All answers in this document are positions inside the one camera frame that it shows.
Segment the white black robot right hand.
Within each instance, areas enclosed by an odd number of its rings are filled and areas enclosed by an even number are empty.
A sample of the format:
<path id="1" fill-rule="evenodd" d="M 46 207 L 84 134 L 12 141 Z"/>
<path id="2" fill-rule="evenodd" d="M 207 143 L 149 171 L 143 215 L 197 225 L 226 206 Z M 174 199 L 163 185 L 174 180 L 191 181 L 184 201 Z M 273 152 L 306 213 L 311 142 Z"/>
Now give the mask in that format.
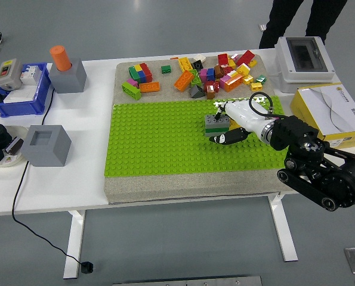
<path id="1" fill-rule="evenodd" d="M 270 143 L 274 119 L 263 116 L 267 111 L 259 103 L 252 101 L 227 101 L 218 106 L 215 118 L 218 119 L 222 112 L 233 119 L 240 128 L 230 130 L 221 135 L 209 138 L 211 142 L 230 145 L 245 140 L 250 133 L 255 133 L 258 139 L 266 144 Z"/>

